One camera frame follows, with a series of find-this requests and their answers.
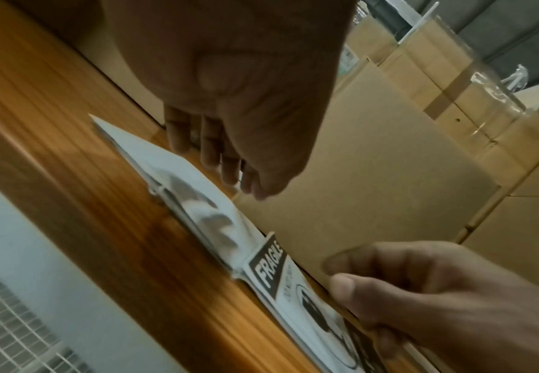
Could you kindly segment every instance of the wooden surface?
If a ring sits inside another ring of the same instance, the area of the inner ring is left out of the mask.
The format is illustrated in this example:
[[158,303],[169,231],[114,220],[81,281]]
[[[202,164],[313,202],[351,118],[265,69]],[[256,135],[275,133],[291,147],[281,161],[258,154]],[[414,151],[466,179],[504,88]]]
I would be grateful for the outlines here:
[[95,68],[0,0],[1,192],[190,372],[316,372],[246,286],[153,203],[88,113],[166,144]]

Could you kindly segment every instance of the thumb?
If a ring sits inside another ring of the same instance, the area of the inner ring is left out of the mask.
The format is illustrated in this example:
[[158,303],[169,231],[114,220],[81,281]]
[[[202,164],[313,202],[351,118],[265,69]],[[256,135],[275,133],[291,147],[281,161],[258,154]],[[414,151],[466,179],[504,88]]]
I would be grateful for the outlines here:
[[360,321],[384,324],[414,339],[434,320],[435,308],[427,295],[411,293],[385,281],[347,274],[334,275],[332,297]]

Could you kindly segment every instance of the metal grid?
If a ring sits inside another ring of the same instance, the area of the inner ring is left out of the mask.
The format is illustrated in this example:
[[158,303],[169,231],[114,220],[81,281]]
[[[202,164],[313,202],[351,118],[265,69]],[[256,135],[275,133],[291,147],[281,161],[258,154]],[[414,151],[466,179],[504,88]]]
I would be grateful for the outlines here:
[[0,373],[93,373],[0,281]]

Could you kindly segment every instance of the wooden table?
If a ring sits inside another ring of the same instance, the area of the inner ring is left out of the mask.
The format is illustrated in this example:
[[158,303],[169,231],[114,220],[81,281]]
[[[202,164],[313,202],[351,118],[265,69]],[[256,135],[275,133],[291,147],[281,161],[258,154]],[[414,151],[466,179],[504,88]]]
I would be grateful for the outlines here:
[[[188,371],[316,372],[246,286],[153,203],[88,113],[166,145],[97,69],[0,0],[0,191]],[[189,160],[198,165],[197,152]],[[405,360],[389,367],[416,371]]]

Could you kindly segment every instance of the hand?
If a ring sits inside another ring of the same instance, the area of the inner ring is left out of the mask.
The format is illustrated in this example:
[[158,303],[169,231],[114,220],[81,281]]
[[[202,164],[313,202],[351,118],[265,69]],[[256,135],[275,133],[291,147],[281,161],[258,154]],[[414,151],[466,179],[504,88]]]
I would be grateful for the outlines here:
[[166,104],[176,152],[204,116],[202,162],[264,199],[305,168],[354,0],[103,0],[127,63]]
[[462,246],[378,243],[325,270],[333,298],[382,334],[380,348],[407,336],[456,372],[539,372],[539,288]]

